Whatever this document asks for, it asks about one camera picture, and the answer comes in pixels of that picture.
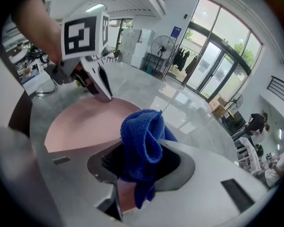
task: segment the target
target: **ceiling light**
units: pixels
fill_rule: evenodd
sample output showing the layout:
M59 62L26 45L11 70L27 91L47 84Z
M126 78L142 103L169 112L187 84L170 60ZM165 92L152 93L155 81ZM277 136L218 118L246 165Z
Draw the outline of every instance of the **ceiling light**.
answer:
M282 139L282 129L279 129L279 138Z
M85 12L91 12L91 11L93 11L93 10L95 10L95 9L98 9L98 8L100 8L100 7L103 7L103 6L104 6L104 4L99 3L99 4L97 4L97 5L93 6L93 7L91 7L90 9L86 10Z

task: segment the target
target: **blue towel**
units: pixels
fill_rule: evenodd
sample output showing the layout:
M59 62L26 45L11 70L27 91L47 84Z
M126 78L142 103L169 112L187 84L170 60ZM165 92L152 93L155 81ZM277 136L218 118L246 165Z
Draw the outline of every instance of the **blue towel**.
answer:
M145 198L154 197L155 172L162 158L159 139L176 141L165 126L162 111L139 110L129 115L121 125L121 139L124 145L125 167L121 179L137 183L134 199L141 208Z

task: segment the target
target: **pink plate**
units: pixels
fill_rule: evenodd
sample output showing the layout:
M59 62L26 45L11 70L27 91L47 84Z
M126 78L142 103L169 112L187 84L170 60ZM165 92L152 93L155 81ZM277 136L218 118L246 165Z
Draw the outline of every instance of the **pink plate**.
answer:
M137 110L140 108L120 98L113 98L110 103L85 98L55 118L44 144L48 152L57 152L118 139L123 120Z

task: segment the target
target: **hanging clothes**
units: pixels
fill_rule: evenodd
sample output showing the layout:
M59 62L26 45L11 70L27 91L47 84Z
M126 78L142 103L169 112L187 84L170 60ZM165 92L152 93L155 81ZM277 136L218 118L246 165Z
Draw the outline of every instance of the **hanging clothes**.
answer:
M190 55L190 52L187 51L184 57L181 59L180 65L178 64L179 71L182 71L182 69L184 68L186 60L188 59L189 55Z
M178 50L178 52L177 52L177 54L176 54L176 56L174 58L174 61L172 62L173 65L175 65L175 66L178 65L178 63L180 61L180 58L182 58L182 57L180 57L181 52L182 52L182 48L180 48Z
M193 60L190 62L190 64L186 67L185 72L187 75L190 75L194 71L196 66L196 61L197 61L197 56L195 56Z

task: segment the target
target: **pink tray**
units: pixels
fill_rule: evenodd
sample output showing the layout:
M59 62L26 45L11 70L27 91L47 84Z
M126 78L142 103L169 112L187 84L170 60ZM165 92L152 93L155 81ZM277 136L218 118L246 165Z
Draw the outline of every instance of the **pink tray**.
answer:
M120 138L123 120L135 111L136 105L119 98L110 103L101 103L96 99L85 98L58 115L51 124L45 146L48 152L95 146ZM118 195L122 212L135 207L135 183L118 180Z

